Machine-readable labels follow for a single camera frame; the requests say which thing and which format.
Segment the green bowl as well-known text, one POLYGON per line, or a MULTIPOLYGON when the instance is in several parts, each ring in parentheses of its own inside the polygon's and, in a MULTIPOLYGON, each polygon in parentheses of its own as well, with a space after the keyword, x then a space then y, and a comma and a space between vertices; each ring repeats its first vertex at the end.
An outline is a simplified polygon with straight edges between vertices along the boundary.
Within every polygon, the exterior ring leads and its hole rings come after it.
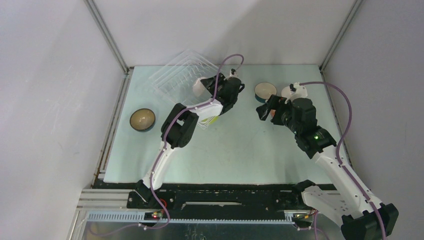
POLYGON ((200 120, 199 122, 198 122, 198 124, 200 125, 200 126, 208 126, 208 125, 210 125, 210 124, 213 124, 217 119, 219 118, 219 116, 212 116, 212 117, 208 117, 208 118, 205 118, 205 119, 203 119, 203 120, 200 120))

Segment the dark bowl beige inside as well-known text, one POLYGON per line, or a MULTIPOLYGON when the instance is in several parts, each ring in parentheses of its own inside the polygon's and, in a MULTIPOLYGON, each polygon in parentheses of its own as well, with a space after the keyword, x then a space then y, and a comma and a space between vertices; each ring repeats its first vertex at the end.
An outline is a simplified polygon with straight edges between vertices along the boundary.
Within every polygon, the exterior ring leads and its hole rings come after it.
POLYGON ((156 124, 156 115, 149 108, 140 108, 130 116, 129 124, 135 131, 147 132, 156 124))

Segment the teal blue bowl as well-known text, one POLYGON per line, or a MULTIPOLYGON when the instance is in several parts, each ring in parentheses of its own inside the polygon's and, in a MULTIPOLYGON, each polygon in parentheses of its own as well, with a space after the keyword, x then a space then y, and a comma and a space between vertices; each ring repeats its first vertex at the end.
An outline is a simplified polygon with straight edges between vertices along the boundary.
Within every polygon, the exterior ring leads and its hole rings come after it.
POLYGON ((269 82, 260 82, 254 87, 254 98, 265 103, 272 95, 277 94, 277 88, 269 82))

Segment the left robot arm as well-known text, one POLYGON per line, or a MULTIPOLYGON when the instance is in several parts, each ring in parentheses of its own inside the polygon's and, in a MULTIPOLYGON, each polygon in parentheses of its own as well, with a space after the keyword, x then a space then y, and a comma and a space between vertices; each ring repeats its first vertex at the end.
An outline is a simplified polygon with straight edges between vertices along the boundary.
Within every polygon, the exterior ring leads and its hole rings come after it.
POLYGON ((158 194, 155 191, 163 184, 171 154, 190 142, 198 123, 207 122, 232 109, 244 88, 245 84, 239 79, 234 68, 228 76, 218 73, 209 78, 199 77, 192 86, 193 93, 198 97, 209 92, 211 98, 192 106, 177 103, 173 107, 161 127, 157 158, 135 189, 139 195, 138 201, 145 208, 153 208, 158 202, 158 194))

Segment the orange bowl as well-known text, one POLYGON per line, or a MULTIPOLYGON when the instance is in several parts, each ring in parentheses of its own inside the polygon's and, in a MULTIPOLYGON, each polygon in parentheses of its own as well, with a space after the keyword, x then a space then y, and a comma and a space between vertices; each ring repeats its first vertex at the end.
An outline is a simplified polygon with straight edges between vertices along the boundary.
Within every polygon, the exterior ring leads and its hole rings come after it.
POLYGON ((290 86, 286 86, 281 90, 281 96, 287 100, 290 99, 294 93, 295 91, 292 91, 290 86))

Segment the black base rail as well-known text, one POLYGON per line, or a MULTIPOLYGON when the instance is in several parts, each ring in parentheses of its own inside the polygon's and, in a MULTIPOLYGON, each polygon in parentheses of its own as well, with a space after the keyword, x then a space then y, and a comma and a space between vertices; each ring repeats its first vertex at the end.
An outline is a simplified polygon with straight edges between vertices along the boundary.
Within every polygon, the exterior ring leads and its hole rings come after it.
POLYGON ((171 218, 276 220, 290 211, 311 211, 292 184, 164 183, 152 205, 142 201, 136 187, 128 194, 128 209, 166 208, 171 218))

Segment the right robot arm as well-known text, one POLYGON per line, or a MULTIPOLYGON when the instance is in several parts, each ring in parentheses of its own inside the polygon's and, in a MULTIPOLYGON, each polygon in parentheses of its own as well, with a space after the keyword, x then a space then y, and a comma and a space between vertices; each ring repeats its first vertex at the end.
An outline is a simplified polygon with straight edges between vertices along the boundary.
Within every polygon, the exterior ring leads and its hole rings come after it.
POLYGON ((342 159, 335 139, 318 125, 317 110, 310 99, 272 95, 256 112, 262 121, 273 113, 270 121, 294 134, 297 146, 323 169, 339 193, 331 195, 310 180, 302 181, 290 196, 295 208, 308 206, 322 213, 340 227, 346 240, 385 240, 391 235, 399 211, 376 197, 342 159))

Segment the white bowl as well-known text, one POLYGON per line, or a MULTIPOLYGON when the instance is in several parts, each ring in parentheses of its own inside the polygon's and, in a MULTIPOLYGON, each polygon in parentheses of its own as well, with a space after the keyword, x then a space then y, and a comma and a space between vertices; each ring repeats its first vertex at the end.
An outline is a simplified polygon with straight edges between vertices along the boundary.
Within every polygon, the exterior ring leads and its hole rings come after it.
POLYGON ((210 98, 211 93, 207 90, 210 82, 211 78, 199 77, 192 86, 193 94, 197 98, 210 98))

